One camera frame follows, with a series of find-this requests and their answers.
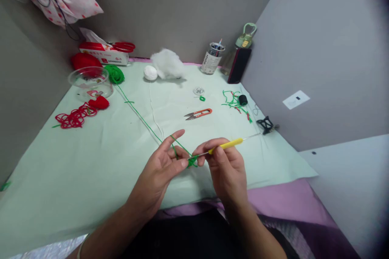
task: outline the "gray wall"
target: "gray wall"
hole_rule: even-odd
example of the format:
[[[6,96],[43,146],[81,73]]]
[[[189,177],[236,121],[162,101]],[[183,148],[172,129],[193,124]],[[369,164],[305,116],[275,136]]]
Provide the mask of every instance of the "gray wall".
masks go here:
[[[69,89],[78,45],[31,2],[0,0],[0,32],[2,184]]]
[[[255,22],[269,0],[97,1],[104,14],[82,23],[105,40],[134,42],[138,57],[166,47],[184,62],[201,63],[211,41],[223,38],[231,47],[243,25]]]
[[[319,174],[309,184],[362,259],[380,258],[387,234],[388,145],[386,134],[300,152]]]
[[[383,0],[270,0],[243,85],[298,151],[389,133]],[[311,99],[289,110],[302,90]]]

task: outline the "plastic bowl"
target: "plastic bowl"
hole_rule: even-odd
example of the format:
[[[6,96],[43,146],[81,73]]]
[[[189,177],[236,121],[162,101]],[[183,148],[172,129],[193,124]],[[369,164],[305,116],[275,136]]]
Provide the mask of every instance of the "plastic bowl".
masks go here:
[[[72,72],[68,81],[71,85],[79,87],[82,99],[104,96],[108,98],[113,93],[113,87],[108,79],[109,73],[100,67],[85,67]]]

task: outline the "wall socket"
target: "wall socket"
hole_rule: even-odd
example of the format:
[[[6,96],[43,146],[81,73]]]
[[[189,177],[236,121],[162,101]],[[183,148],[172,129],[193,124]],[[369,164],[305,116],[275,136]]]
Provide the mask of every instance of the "wall socket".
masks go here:
[[[283,104],[289,109],[293,109],[300,104],[303,104],[305,101],[308,101],[310,98],[301,90],[297,91],[293,95],[289,96],[283,101]]]

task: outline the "red scissors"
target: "red scissors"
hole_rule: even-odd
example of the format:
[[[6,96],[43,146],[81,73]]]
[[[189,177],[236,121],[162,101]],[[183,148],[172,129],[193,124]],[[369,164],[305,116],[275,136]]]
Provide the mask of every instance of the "red scissors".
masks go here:
[[[113,42],[112,47],[117,50],[121,51],[123,53],[132,53],[135,49],[135,44],[130,42]]]
[[[207,108],[207,109],[203,109],[201,111],[196,111],[196,112],[193,112],[193,113],[188,113],[187,115],[184,115],[184,116],[189,116],[186,120],[191,120],[191,119],[196,119],[198,117],[202,117],[204,115],[211,114],[211,113],[212,113],[212,109]]]

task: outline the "light green cloth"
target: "light green cloth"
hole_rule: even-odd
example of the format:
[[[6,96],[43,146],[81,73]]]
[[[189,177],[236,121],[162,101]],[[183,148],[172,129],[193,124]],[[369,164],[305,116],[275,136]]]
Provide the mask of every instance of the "light green cloth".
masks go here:
[[[243,91],[247,108],[254,102],[241,84],[229,85],[219,70],[205,75],[196,66],[185,66],[185,79],[173,82],[143,79],[147,64],[122,68],[121,85],[135,108],[162,139],[184,128],[179,139],[189,151],[212,138],[245,138],[260,127],[244,114],[222,106],[223,90]],[[195,98],[193,88],[205,89],[205,102]],[[145,163],[159,142],[143,124],[121,93],[115,89],[110,106],[95,117],[86,117],[82,128],[52,128],[54,117],[70,113],[82,102],[72,87],[30,145],[12,175],[12,185],[0,200],[0,258],[6,258],[53,242],[91,232],[127,199]],[[211,108],[212,114],[186,121],[184,115]],[[242,153],[248,188],[315,176],[316,172],[277,132],[244,141]],[[162,208],[214,197],[209,168],[185,170],[168,187]]]

